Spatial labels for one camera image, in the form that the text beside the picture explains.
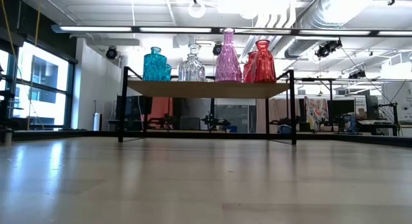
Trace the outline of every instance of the turquoise glass vase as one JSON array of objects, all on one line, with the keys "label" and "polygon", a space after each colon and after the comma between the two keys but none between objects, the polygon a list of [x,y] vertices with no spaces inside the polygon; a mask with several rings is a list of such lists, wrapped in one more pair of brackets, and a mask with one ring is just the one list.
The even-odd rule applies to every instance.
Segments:
[{"label": "turquoise glass vase", "polygon": [[151,53],[144,56],[143,80],[170,81],[167,58],[160,55],[160,51],[159,47],[152,47]]}]

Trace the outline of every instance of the white wall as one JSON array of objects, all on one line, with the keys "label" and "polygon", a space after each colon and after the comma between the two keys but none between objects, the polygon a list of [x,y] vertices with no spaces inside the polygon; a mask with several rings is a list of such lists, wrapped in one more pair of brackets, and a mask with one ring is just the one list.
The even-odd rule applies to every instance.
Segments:
[{"label": "white wall", "polygon": [[90,48],[84,39],[77,39],[76,59],[79,63],[75,67],[71,127],[93,130],[96,100],[96,112],[103,114],[102,130],[107,131],[114,101],[121,94],[122,70]]}]

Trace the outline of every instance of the ceiling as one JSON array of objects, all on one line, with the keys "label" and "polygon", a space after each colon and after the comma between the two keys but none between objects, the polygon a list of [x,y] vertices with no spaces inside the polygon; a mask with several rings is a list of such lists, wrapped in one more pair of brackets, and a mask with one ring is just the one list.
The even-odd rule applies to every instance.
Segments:
[{"label": "ceiling", "polygon": [[[37,8],[39,0],[23,0],[30,6]],[[206,13],[201,18],[193,18],[189,15],[187,7],[192,0],[40,0],[41,12],[54,20],[57,24],[63,25],[136,25],[136,26],[255,26],[257,19],[244,19],[240,14],[219,13],[218,7],[223,0],[199,0],[206,4]],[[297,0],[296,14],[302,12],[312,0]],[[346,23],[343,28],[350,29],[412,29],[412,0],[396,0],[393,6],[388,6],[388,0],[374,0],[359,15]],[[159,46],[162,53],[172,62],[172,66],[177,67],[183,61],[187,50],[173,48],[173,37],[175,35],[151,35],[151,34],[101,34],[93,35],[88,43],[103,40],[109,42],[110,39],[138,39],[142,54],[148,53],[150,47]],[[195,35],[196,40],[210,40],[221,42],[221,35]],[[249,37],[236,36],[235,45],[239,55],[248,44]],[[397,54],[398,50],[412,50],[412,40],[403,38],[342,38],[343,48],[356,64],[365,62],[367,71],[374,72],[380,70],[380,64],[389,59],[388,56]],[[107,46],[99,46],[102,51]],[[124,54],[133,49],[132,46],[120,47]],[[281,73],[287,66],[293,67],[300,77],[327,75],[338,77],[341,71],[353,67],[353,63],[346,54],[339,50],[323,59],[320,64],[311,60],[312,55],[303,55],[299,61],[280,60],[285,62],[277,64],[277,74]],[[199,54],[200,60],[204,64],[214,64],[216,60],[212,54],[212,47],[202,46]]]}]

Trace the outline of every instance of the white floor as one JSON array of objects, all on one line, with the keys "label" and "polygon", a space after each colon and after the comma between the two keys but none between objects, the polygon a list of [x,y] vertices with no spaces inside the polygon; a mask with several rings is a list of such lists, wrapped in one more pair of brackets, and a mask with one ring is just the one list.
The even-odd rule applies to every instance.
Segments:
[{"label": "white floor", "polygon": [[412,223],[412,149],[70,138],[0,147],[0,223]]}]

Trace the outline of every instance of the floor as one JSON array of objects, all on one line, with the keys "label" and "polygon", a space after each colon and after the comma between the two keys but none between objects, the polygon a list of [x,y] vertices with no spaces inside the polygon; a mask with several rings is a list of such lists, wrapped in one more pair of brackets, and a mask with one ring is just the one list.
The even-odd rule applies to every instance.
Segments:
[{"label": "floor", "polygon": [[412,149],[70,138],[0,147],[0,223],[411,223]]}]

